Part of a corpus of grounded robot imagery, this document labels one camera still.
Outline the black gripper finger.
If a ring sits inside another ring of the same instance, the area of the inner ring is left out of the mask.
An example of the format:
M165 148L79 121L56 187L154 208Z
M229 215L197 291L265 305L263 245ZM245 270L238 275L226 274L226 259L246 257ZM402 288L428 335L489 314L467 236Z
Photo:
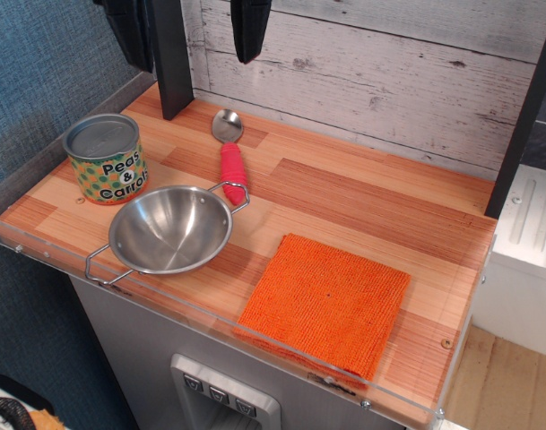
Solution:
M230 1L234 45L240 63L248 64L260 55L271 8L271 0Z
M94 0L106 15L126 61L142 72L153 71L146 2L142 0Z

